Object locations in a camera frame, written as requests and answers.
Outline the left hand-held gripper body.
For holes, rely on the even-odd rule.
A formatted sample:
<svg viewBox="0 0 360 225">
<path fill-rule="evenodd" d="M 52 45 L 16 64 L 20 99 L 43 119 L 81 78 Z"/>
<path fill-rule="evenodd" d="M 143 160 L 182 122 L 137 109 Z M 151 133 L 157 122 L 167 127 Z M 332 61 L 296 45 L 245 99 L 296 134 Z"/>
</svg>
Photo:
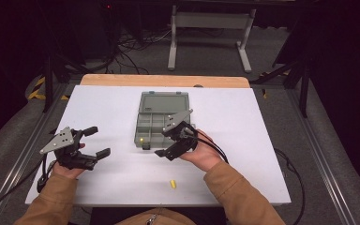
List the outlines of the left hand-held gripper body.
<svg viewBox="0 0 360 225">
<path fill-rule="evenodd" d="M 97 163 L 96 157 L 83 154 L 81 138 L 83 129 L 65 127 L 56 134 L 40 151 L 42 155 L 54 152 L 58 163 L 69 169 L 93 171 Z"/>
</svg>

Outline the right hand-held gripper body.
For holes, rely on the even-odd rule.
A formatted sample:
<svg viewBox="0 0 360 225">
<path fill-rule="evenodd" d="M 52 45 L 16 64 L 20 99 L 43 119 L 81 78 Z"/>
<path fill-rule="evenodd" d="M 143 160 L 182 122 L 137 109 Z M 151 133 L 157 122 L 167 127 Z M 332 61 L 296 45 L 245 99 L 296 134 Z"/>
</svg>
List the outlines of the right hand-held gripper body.
<svg viewBox="0 0 360 225">
<path fill-rule="evenodd" d="M 197 145 L 197 130 L 186 121 L 193 110 L 188 109 L 168 116 L 162 129 L 162 135 L 173 141 L 173 144 L 165 149 L 166 153 L 194 150 Z"/>
</svg>

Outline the grey translucent storage box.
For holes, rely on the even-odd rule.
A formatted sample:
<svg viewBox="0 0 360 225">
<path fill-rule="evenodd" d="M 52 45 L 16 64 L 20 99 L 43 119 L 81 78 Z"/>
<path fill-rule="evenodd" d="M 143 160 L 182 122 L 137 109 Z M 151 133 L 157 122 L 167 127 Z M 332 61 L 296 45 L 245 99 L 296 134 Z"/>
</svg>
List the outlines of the grey translucent storage box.
<svg viewBox="0 0 360 225">
<path fill-rule="evenodd" d="M 173 141 L 162 135 L 169 115 L 191 109 L 187 92 L 142 92 L 134 142 L 143 150 L 168 148 Z"/>
</svg>

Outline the person's left hand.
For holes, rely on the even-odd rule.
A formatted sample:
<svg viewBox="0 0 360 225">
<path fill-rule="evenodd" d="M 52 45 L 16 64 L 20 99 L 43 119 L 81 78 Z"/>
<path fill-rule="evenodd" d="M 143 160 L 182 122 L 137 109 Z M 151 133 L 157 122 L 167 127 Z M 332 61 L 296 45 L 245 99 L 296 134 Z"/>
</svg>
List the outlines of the person's left hand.
<svg viewBox="0 0 360 225">
<path fill-rule="evenodd" d="M 84 172 L 84 169 L 69 169 L 61 166 L 59 163 L 55 163 L 52 167 L 52 171 L 68 179 L 77 179 Z"/>
</svg>

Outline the person's right hand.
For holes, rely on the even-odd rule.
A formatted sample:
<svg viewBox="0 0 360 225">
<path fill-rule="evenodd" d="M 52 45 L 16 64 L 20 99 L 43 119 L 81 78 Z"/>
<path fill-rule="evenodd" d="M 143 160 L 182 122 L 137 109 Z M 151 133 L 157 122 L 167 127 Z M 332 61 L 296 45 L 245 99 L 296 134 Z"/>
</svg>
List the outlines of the person's right hand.
<svg viewBox="0 0 360 225">
<path fill-rule="evenodd" d="M 222 162 L 220 154 L 213 148 L 213 140 L 202 130 L 198 130 L 197 147 L 192 152 L 184 153 L 180 158 L 191 162 L 197 168 L 204 172 L 208 172 L 219 162 Z"/>
</svg>

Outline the white foam board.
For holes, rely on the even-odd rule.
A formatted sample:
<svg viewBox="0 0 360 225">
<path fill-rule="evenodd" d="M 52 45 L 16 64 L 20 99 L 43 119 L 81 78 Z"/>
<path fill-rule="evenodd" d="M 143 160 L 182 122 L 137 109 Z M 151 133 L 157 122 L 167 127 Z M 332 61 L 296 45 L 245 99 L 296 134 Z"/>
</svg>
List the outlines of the white foam board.
<svg viewBox="0 0 360 225">
<path fill-rule="evenodd" d="M 204 173 L 179 158 L 169 161 L 134 143 L 143 89 L 127 86 L 75 87 L 59 126 L 98 132 L 82 138 L 84 153 L 111 154 L 84 172 L 76 191 L 81 206 L 215 206 Z M 291 198 L 250 88 L 187 90 L 191 121 L 225 152 L 230 164 L 274 205 Z M 176 188 L 170 181 L 175 180 Z"/>
</svg>

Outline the yellow black floor tape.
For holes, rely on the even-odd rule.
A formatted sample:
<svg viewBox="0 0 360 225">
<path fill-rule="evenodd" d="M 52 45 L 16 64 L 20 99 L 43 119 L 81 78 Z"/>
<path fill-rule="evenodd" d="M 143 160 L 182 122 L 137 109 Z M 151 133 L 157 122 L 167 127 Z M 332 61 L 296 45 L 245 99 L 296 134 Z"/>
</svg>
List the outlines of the yellow black floor tape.
<svg viewBox="0 0 360 225">
<path fill-rule="evenodd" d="M 39 89 L 44 83 L 45 83 L 45 78 L 43 76 L 41 76 L 37 80 L 34 88 L 31 91 L 31 93 L 29 94 L 28 99 L 42 99 L 42 100 L 45 100 L 46 96 L 39 93 Z"/>
</svg>

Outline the black tripod stand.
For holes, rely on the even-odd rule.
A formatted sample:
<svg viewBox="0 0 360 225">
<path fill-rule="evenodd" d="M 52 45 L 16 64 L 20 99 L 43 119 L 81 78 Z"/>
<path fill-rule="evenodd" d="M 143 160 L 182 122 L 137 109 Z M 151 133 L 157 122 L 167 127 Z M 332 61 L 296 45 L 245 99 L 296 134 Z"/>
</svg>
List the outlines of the black tripod stand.
<svg viewBox="0 0 360 225">
<path fill-rule="evenodd" d="M 53 105 L 53 77 L 60 83 L 68 83 L 70 79 L 69 69 L 71 66 L 76 72 L 81 74 L 91 73 L 91 70 L 75 63 L 61 54 L 53 54 L 47 57 L 43 66 L 43 76 L 45 78 L 45 106 L 46 113 Z"/>
<path fill-rule="evenodd" d="M 310 78 L 310 67 L 307 61 L 293 61 L 269 73 L 264 72 L 257 80 L 250 81 L 249 83 L 264 84 L 285 72 L 288 72 L 288 75 L 282 85 L 286 89 L 294 89 L 298 83 L 301 83 L 298 107 L 303 117 L 307 118 L 308 83 Z"/>
</svg>

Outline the person's tan jacket torso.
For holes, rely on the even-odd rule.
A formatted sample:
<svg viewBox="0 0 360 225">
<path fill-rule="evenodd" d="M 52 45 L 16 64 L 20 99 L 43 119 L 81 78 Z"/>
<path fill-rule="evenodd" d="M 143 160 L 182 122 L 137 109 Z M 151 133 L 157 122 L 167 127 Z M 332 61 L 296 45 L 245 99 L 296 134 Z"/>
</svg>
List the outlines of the person's tan jacket torso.
<svg viewBox="0 0 360 225">
<path fill-rule="evenodd" d="M 168 208 L 153 208 L 115 225 L 196 225 L 190 218 Z"/>
</svg>

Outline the grey metal stand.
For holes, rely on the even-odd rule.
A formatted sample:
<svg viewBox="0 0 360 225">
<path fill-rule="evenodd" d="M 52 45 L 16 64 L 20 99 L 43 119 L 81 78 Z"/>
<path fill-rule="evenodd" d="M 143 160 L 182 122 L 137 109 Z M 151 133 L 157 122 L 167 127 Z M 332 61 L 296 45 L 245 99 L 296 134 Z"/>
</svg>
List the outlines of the grey metal stand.
<svg viewBox="0 0 360 225">
<path fill-rule="evenodd" d="M 177 51 L 176 31 L 178 28 L 242 29 L 243 37 L 236 42 L 236 48 L 244 71 L 250 73 L 252 68 L 248 60 L 246 46 L 255 14 L 255 9 L 246 14 L 180 12 L 177 10 L 177 6 L 173 6 L 168 70 L 175 70 Z"/>
</svg>

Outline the aluminium floor rail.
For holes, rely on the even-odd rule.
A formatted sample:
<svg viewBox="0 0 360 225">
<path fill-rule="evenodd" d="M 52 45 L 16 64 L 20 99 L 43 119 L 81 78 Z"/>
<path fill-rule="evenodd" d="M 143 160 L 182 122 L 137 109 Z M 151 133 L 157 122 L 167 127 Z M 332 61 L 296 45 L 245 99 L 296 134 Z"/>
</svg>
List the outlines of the aluminium floor rail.
<svg viewBox="0 0 360 225">
<path fill-rule="evenodd" d="M 63 96 L 72 90 L 71 84 L 56 85 L 49 110 L 41 99 L 28 100 L 0 130 L 0 225 L 12 225 L 26 211 L 41 160 L 38 149 L 53 135 L 67 106 Z"/>
<path fill-rule="evenodd" d="M 297 90 L 286 94 L 307 137 L 312 156 L 343 225 L 360 225 L 360 177 L 347 157 L 334 127 L 317 96 L 301 112 Z"/>
</svg>

